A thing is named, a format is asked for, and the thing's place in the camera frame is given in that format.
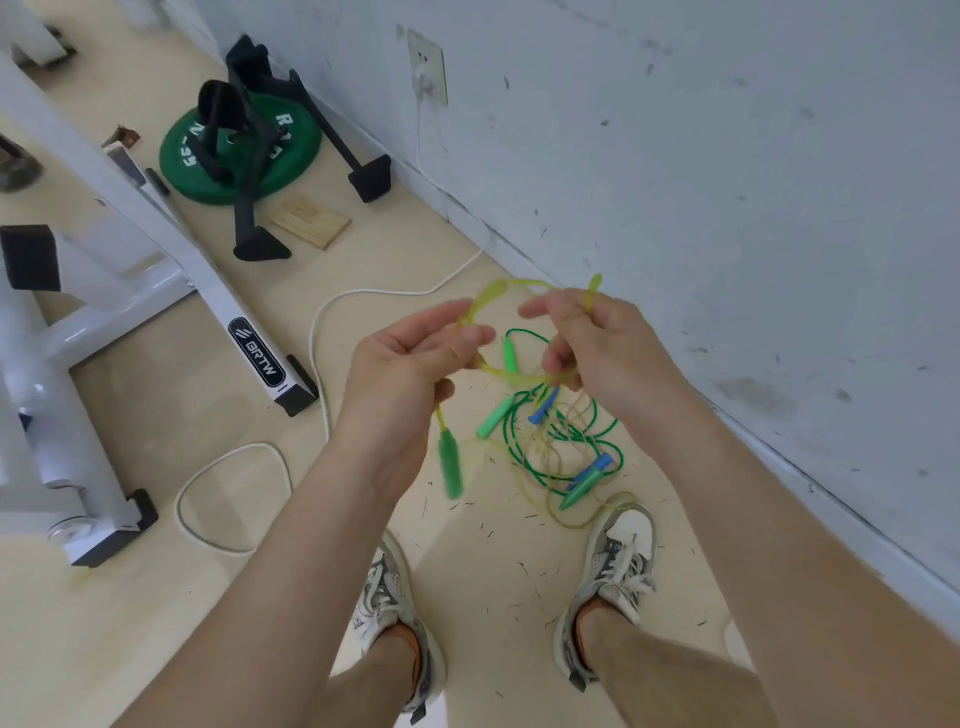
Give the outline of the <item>person's right hand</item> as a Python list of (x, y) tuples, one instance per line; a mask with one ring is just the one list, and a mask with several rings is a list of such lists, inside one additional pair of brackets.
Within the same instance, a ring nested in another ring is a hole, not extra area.
[(637, 306), (596, 293), (588, 312), (587, 290), (548, 293), (574, 293), (574, 317), (565, 321), (548, 317), (556, 334), (541, 367), (550, 384), (584, 391), (634, 439), (697, 401)]

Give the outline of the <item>black metal stand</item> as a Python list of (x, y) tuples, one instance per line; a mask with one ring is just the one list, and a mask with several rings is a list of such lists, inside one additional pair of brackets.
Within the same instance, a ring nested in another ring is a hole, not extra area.
[[(274, 76), (270, 52), (264, 44), (255, 43), (243, 34), (227, 51), (224, 61), (228, 80), (211, 79), (201, 87), (197, 118), (202, 131), (199, 136), (188, 133), (186, 144), (199, 167), (214, 183), (222, 187), (237, 186), (233, 210), (234, 256), (238, 260), (262, 262), (291, 257), (291, 251), (256, 221), (255, 206), (261, 184), (267, 175), (272, 151), (282, 142), (284, 131), (280, 122), (268, 120), (257, 110), (251, 91), (292, 102), (303, 109), (350, 167), (348, 180), (363, 203), (377, 201), (391, 191), (393, 160), (390, 155), (382, 154), (361, 163), (313, 101), (299, 74), (291, 70), (286, 80)], [(220, 160), (218, 144), (222, 131), (251, 133), (254, 139), (252, 161), (239, 179)]]

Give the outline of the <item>green weight plate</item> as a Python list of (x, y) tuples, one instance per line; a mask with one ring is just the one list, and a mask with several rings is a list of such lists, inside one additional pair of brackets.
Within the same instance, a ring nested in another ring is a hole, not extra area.
[[(270, 151), (266, 174), (259, 184), (257, 198), (263, 199), (290, 187), (306, 173), (318, 156), (324, 136), (300, 105), (260, 93), (252, 93), (249, 98), (258, 114), (284, 133)], [(181, 116), (160, 146), (160, 172), (171, 188), (193, 202), (231, 206), (255, 159), (258, 139), (251, 132), (219, 132), (218, 160), (232, 175), (231, 182), (222, 184), (208, 175), (188, 145), (189, 139), (200, 138), (204, 130), (196, 107)]]

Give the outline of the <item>wall socket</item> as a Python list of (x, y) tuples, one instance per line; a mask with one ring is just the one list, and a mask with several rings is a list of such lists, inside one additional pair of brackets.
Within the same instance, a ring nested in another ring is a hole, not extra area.
[(407, 29), (406, 39), (412, 69), (412, 85), (415, 71), (418, 69), (427, 71), (433, 79), (436, 88), (434, 94), (427, 97), (436, 104), (447, 107), (449, 105), (449, 92), (445, 57), (442, 48), (422, 33), (413, 29)]

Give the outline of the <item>dark round object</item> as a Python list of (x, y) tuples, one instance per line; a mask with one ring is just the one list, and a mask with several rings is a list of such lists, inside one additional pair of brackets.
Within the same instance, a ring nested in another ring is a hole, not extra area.
[(0, 134), (0, 192), (17, 193), (34, 185), (43, 165), (29, 151)]

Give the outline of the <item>person's left grey sneaker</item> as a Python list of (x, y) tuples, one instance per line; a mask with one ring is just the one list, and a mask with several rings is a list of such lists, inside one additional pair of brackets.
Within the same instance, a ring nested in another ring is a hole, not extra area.
[(414, 601), (411, 571), (402, 546), (386, 529), (369, 567), (351, 619), (362, 659), (390, 629), (404, 627), (414, 646), (414, 689), (401, 714), (411, 727), (426, 719), (428, 709), (447, 685), (448, 666), (438, 639), (426, 626)]

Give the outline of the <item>wooden block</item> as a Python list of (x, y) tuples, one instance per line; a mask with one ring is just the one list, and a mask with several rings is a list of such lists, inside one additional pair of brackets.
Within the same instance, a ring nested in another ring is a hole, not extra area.
[(283, 201), (270, 214), (270, 223), (320, 251), (327, 251), (348, 230), (352, 219), (297, 195)]

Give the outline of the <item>person's left hand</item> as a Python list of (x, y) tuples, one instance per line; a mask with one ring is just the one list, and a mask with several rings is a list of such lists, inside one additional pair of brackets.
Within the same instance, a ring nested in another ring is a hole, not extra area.
[(425, 463), (435, 407), (454, 395), (454, 375), (476, 367), (496, 332), (452, 324), (419, 346), (392, 346), (390, 326), (356, 347), (328, 448), (378, 493), (399, 497)]

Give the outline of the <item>person's right forearm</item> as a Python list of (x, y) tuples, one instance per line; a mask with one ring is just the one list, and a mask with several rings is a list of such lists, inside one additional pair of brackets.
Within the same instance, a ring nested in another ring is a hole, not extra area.
[(689, 387), (626, 387), (790, 728), (960, 728), (960, 645), (813, 516)]

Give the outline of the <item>person's leg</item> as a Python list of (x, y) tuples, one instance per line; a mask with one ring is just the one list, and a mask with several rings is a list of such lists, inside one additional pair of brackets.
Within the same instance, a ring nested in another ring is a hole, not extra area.
[(779, 728), (756, 674), (650, 635), (600, 597), (577, 613), (573, 633), (629, 728)]
[(395, 728), (414, 697), (421, 649), (414, 631), (388, 628), (348, 670), (328, 681), (318, 728)]

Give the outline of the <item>black foam pad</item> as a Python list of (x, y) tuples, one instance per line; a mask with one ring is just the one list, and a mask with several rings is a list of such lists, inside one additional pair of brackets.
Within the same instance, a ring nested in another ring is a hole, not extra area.
[(62, 293), (57, 238), (46, 224), (0, 226), (6, 277), (13, 290)]

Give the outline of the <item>yellow jump rope green handles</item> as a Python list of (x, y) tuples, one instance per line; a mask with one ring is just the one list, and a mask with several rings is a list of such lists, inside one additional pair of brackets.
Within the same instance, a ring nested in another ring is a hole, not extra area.
[[(594, 295), (596, 294), (599, 286), (603, 282), (603, 275), (601, 273), (596, 273), (586, 288), (586, 310), (590, 312), (591, 306), (593, 305)], [(549, 283), (547, 281), (538, 280), (534, 278), (498, 278), (492, 283), (486, 286), (473, 300), (470, 307), (462, 314), (462, 316), (455, 322), (454, 326), (458, 329), (462, 329), (465, 326), (472, 326), (474, 324), (474, 319), (477, 313), (480, 310), (483, 310), (491, 303), (503, 296), (509, 287), (511, 286), (525, 286), (525, 287), (534, 287), (534, 288), (543, 288), (547, 291), (557, 289), (557, 286)], [(517, 390), (521, 388), (524, 391), (527, 391), (528, 394), (533, 396), (534, 394), (539, 394), (540, 399), (539, 409), (534, 412), (534, 416), (531, 419), (531, 424), (540, 427), (544, 423), (544, 419), (548, 414), (548, 411), (552, 407), (552, 403), (555, 399), (554, 395), (558, 395), (560, 387), (550, 387), (550, 379), (546, 375), (537, 375), (537, 374), (527, 374), (514, 371), (511, 369), (497, 369), (491, 367), (486, 360), (478, 354), (476, 359), (477, 367), (484, 373), (493, 376), (506, 383), (510, 387), (513, 387)], [(441, 407), (437, 405), (435, 407), (435, 416), (437, 418), (439, 426), (439, 437), (438, 437), (438, 457), (443, 477), (443, 482), (446, 488), (446, 494), (448, 498), (452, 501), (458, 500), (462, 497), (464, 491), (463, 477), (462, 477), (462, 467), (460, 462), (459, 455), (459, 446), (458, 443), (450, 432), (450, 429), (446, 425), (444, 420)], [(590, 467), (596, 470), (597, 472), (606, 472), (609, 467), (612, 467), (615, 459), (608, 455), (607, 453), (601, 454), (598, 457), (598, 460), (594, 465)], [(579, 488), (579, 485), (574, 485), (574, 482), (580, 483), (583, 479), (589, 479), (586, 475), (581, 477), (577, 475), (572, 480), (569, 480), (570, 485), (567, 486), (565, 491), (557, 491), (561, 493), (564, 498), (572, 497), (574, 491)]]

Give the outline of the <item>person's left forearm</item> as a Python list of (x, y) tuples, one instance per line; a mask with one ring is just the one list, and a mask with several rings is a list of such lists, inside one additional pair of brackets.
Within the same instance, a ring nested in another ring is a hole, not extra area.
[(414, 475), (331, 441), (257, 551), (111, 728), (302, 728)]

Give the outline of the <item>person's left leg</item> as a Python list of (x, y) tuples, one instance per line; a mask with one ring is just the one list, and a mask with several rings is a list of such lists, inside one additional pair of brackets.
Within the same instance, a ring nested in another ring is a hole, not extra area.
[(421, 649), (414, 631), (388, 628), (348, 670), (328, 681), (318, 728), (395, 728), (414, 697)]

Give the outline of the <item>person's grey sneaker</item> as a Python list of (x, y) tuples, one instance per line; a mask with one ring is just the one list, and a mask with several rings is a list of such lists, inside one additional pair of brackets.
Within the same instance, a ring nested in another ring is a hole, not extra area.
[(599, 599), (630, 625), (640, 626), (643, 598), (656, 589), (656, 546), (653, 516), (630, 493), (615, 495), (601, 509), (587, 542), (581, 582), (558, 619), (554, 636), (557, 665), (577, 691), (583, 693), (599, 681), (580, 647), (580, 614)]
[(390, 629), (404, 627), (414, 646), (414, 689), (401, 714), (411, 727), (426, 719), (428, 709), (447, 685), (448, 666), (438, 639), (426, 626), (414, 601), (411, 571), (402, 546), (386, 529), (369, 567), (351, 619), (362, 659)]

